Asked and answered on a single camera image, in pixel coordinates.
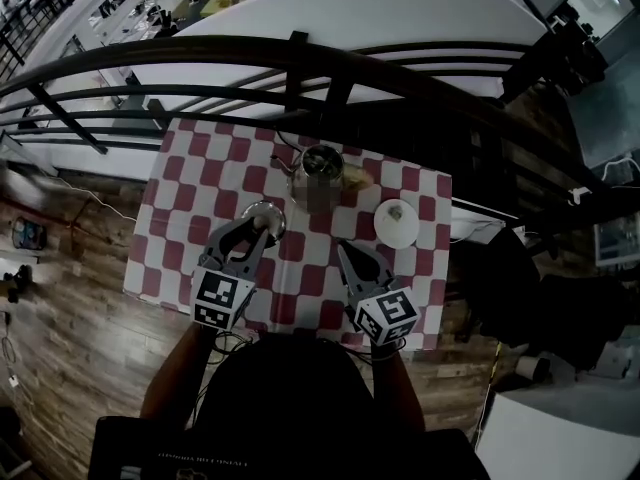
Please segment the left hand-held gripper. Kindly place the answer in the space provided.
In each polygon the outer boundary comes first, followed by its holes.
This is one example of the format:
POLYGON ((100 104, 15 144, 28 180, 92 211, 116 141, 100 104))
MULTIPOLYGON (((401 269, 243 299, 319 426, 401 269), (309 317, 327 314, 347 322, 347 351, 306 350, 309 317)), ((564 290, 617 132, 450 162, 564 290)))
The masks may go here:
POLYGON ((254 231, 254 218, 244 217, 215 229, 193 275, 191 321, 216 330, 231 330, 256 290, 256 272, 270 237, 254 231), (244 255, 226 265, 231 251, 247 243, 244 255))

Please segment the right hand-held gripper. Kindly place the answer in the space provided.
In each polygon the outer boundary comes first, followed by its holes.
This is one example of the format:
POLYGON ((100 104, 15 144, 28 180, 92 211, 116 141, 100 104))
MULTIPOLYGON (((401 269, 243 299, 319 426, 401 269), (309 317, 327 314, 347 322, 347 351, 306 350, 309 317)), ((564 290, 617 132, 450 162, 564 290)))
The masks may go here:
POLYGON ((356 331, 362 331, 376 347, 406 337, 419 319, 412 289, 384 286, 393 278, 389 261, 375 249, 339 239, 337 253, 343 282, 352 295, 345 308, 356 331), (369 292, 363 288, 373 283, 369 292))

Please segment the steel teapot lid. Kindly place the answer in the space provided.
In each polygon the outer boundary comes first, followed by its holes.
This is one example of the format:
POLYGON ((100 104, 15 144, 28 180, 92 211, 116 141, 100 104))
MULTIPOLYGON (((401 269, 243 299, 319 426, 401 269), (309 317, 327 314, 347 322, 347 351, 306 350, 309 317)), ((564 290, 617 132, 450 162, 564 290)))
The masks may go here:
POLYGON ((241 213, 241 217, 253 218, 256 232, 263 229, 268 231, 267 248, 278 243, 286 231, 286 217, 283 211, 267 200, 252 203, 241 213))

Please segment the steel teapot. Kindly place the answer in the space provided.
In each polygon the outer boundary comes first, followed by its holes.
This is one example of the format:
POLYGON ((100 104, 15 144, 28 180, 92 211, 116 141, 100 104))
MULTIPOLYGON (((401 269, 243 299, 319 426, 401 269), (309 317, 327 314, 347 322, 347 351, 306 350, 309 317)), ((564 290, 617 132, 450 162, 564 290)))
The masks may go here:
POLYGON ((309 214, 330 213, 345 193, 357 193, 374 184, 369 171, 348 163, 335 148, 324 144, 302 150, 289 165, 277 155, 271 160, 287 177, 293 202, 309 214))

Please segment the person's left forearm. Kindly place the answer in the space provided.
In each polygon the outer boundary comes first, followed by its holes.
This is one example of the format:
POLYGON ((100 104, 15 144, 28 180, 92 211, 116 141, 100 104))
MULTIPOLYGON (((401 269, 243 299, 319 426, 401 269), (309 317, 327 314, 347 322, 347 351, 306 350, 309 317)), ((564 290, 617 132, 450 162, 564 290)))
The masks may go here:
POLYGON ((151 380, 140 417, 184 430, 191 415, 218 331, 192 323, 151 380))

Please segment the person's right forearm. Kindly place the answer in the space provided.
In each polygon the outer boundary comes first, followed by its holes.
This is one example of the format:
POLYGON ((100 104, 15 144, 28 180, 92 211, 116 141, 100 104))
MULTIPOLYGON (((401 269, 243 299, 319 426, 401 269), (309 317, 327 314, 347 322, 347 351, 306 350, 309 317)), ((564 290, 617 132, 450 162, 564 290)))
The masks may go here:
POLYGON ((399 348, 399 344, 371 348, 374 405, 385 430, 421 434, 426 431, 422 408, 399 348))

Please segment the white round plate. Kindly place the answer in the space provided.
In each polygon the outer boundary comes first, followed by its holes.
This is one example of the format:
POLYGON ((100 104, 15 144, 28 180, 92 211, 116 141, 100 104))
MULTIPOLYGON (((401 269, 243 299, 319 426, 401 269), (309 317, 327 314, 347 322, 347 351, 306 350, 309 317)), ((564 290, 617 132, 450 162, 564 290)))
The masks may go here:
POLYGON ((386 246, 402 250, 411 246, 419 234, 419 217, 415 209, 401 199, 382 202, 374 213, 374 229, 378 239, 386 246), (396 221, 388 214, 391 206, 400 206, 403 217, 396 221))

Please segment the red white checkered tablecloth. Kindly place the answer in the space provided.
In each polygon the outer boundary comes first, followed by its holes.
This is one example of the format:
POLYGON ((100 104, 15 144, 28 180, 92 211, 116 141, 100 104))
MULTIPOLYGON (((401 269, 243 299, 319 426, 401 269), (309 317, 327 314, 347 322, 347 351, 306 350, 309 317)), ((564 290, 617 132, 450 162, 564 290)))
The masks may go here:
POLYGON ((338 239, 381 253, 412 289, 419 319, 407 335, 410 350, 436 346, 447 279, 452 179, 380 153, 342 149, 374 184, 347 194, 331 213, 312 216, 290 198, 284 173, 271 160, 294 159, 312 143, 305 136, 241 125, 174 120, 151 170, 137 217, 124 289, 151 304, 187 312, 192 274, 210 233, 268 200, 286 217, 282 240, 268 249, 241 329, 302 334, 363 347, 344 313, 346 288, 336 255, 338 239), (416 241, 402 250, 384 245, 374 213, 389 199, 409 203, 419 217, 416 241))

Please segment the person's black clothing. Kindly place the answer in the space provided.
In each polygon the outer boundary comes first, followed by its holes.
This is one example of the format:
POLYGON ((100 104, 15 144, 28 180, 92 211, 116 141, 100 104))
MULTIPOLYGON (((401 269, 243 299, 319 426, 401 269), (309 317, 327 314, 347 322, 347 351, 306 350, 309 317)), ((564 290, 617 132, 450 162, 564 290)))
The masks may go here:
POLYGON ((314 433, 368 427, 377 419, 373 396, 342 346, 265 335, 218 366, 194 427, 314 433))

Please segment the paper cup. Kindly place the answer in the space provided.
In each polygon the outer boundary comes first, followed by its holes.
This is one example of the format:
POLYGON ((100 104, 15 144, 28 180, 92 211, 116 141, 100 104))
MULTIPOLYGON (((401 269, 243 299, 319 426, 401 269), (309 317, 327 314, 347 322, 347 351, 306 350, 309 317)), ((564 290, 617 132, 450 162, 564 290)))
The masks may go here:
POLYGON ((550 361, 543 357, 521 356, 515 366, 515 374, 532 381, 543 382, 550 371, 550 361))

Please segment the black office chair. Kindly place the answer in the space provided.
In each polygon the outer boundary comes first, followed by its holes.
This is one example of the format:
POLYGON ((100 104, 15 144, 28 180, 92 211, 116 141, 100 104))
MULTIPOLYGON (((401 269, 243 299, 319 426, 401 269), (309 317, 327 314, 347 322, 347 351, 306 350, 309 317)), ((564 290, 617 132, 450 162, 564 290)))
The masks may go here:
POLYGON ((469 330, 512 347, 549 352, 579 371, 593 369, 605 345, 626 326, 640 323, 640 292, 618 276, 571 278, 541 275, 534 257, 557 257, 549 234, 536 233, 527 247, 511 229, 499 231, 471 254, 462 293, 470 313, 469 330))

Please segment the dark curved railing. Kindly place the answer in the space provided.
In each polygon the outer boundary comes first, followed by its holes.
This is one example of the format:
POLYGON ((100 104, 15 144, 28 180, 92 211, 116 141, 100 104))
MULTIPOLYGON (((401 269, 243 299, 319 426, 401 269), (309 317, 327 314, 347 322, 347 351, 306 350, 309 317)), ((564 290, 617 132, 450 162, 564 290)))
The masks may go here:
POLYGON ((165 38, 63 58, 0 83, 0 131, 14 139, 154 150, 184 118, 294 134, 442 170, 460 198, 522 217, 597 220, 624 191, 548 133, 475 96, 464 77, 509 80, 529 47, 432 41, 345 51, 288 39, 165 38), (579 206, 569 190, 592 194, 579 206))

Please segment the small black device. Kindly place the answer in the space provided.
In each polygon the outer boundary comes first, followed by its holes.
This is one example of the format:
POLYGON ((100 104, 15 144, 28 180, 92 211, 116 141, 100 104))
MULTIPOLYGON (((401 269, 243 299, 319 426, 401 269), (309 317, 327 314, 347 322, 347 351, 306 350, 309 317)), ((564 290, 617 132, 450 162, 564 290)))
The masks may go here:
POLYGON ((32 270, 29 265, 21 265, 15 274, 4 273, 0 279, 0 297, 11 304, 19 302, 19 295, 32 282, 32 270))

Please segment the white framed glass panel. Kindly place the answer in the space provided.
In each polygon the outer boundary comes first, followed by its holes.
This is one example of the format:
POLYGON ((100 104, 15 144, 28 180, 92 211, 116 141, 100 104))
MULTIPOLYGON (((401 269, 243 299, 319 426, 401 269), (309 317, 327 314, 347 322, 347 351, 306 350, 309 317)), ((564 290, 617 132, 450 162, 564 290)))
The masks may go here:
POLYGON ((598 267, 640 261, 640 212, 596 224, 594 235, 598 267))

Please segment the white side table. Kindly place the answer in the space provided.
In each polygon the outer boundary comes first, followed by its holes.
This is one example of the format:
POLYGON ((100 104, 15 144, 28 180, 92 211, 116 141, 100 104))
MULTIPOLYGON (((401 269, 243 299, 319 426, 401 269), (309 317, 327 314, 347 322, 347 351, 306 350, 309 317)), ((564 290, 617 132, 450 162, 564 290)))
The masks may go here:
POLYGON ((501 394, 476 454, 492 480, 640 480, 640 437, 570 422, 501 394))

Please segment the white metal frame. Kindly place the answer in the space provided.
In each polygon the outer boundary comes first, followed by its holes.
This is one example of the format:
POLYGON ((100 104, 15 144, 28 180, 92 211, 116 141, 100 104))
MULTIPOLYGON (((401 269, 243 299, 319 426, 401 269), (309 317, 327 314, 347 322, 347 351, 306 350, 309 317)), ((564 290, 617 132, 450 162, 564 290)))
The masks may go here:
POLYGON ((51 177, 59 176, 59 171, 53 165, 26 149, 24 146, 15 141, 11 136, 9 136, 5 131, 0 134, 0 145, 6 146, 11 152, 18 155, 26 163, 32 164, 33 166, 37 167, 45 175, 51 177))

